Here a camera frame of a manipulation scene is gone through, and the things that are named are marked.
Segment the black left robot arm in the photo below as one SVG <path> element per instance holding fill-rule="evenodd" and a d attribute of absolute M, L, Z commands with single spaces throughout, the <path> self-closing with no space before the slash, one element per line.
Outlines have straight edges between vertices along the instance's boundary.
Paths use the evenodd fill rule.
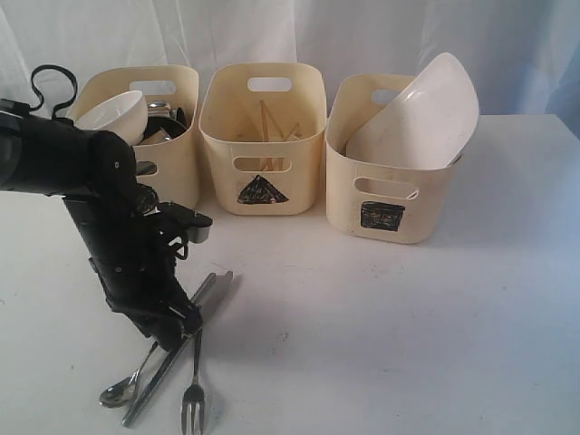
<path fill-rule="evenodd" d="M 1 189 L 60 196 L 90 253 L 105 299 L 170 351 L 202 325 L 175 276 L 212 220 L 137 181 L 135 153 L 117 134 L 80 130 L 1 101 Z"/>

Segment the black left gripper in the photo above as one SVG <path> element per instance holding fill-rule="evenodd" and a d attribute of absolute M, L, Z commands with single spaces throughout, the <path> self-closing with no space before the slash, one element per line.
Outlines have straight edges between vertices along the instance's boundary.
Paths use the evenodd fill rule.
<path fill-rule="evenodd" d="M 203 327 L 203 317 L 175 277 L 179 260 L 164 245 L 155 217 L 161 202 L 136 180 L 91 181 L 63 194 L 110 309 L 171 351 Z"/>

